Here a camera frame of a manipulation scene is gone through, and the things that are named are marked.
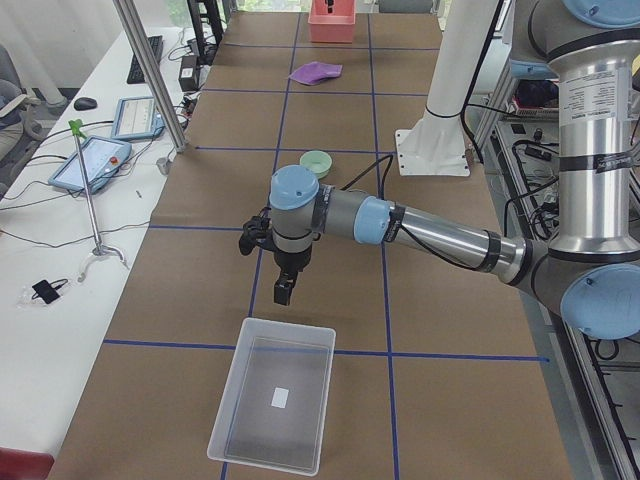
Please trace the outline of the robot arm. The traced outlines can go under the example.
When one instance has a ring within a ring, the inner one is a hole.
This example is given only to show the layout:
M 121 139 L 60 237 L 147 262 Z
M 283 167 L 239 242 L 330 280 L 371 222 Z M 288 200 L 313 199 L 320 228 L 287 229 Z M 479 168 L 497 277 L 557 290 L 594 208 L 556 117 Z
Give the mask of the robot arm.
M 639 330 L 639 243 L 629 232 L 635 1 L 520 1 L 512 54 L 559 78 L 559 228 L 548 242 L 508 238 L 321 184 L 300 165 L 271 179 L 271 236 L 287 304 L 318 234 L 397 242 L 496 275 L 598 339 Z

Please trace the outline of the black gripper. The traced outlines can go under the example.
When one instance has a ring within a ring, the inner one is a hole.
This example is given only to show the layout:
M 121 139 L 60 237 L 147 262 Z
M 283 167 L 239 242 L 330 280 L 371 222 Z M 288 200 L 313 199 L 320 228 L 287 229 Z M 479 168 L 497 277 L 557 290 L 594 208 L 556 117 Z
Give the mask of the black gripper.
M 311 256 L 311 247 L 295 253 L 285 252 L 281 249 L 274 251 L 274 260 L 282 271 L 274 283 L 274 302 L 276 304 L 290 304 L 290 291 L 294 290 L 298 273 L 302 272 L 310 263 Z

